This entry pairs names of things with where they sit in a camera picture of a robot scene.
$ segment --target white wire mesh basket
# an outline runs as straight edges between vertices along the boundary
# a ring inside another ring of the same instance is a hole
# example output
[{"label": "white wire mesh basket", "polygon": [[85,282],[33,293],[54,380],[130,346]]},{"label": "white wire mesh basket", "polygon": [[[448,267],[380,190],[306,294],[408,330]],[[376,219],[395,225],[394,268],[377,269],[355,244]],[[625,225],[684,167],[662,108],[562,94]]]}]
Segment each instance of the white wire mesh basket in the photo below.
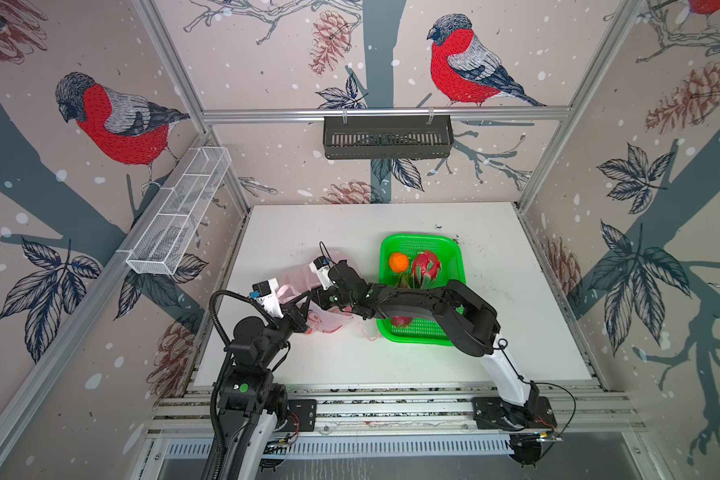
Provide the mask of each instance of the white wire mesh basket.
[{"label": "white wire mesh basket", "polygon": [[137,274],[173,275],[230,167],[230,152],[201,147],[136,246],[128,266]]}]

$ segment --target green basket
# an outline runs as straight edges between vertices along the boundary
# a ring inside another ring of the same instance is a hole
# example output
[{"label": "green basket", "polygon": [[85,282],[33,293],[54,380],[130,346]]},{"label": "green basket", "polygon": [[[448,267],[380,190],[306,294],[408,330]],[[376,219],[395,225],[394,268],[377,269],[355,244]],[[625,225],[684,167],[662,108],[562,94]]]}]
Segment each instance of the green basket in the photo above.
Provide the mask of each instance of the green basket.
[{"label": "green basket", "polygon": [[[389,256],[394,252],[408,255],[412,262],[413,258],[424,250],[430,250],[437,255],[442,264],[442,270],[432,283],[432,288],[445,286],[449,280],[461,280],[465,283],[461,249],[456,242],[445,236],[406,234],[390,235],[382,242],[378,281],[387,285],[397,285],[398,274],[389,268]],[[440,325],[432,320],[414,319],[405,328],[394,326],[390,319],[376,319],[376,324],[382,335],[394,342],[453,346]]]}]

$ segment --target dark gray hanging basket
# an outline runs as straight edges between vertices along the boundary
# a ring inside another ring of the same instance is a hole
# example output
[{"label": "dark gray hanging basket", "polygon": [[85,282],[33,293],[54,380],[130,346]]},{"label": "dark gray hanging basket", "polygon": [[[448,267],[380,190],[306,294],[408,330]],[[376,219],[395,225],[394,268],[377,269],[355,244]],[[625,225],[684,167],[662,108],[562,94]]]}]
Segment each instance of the dark gray hanging basket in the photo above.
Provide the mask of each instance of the dark gray hanging basket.
[{"label": "dark gray hanging basket", "polygon": [[446,158],[454,132],[450,115],[326,117],[322,144],[330,160]]}]

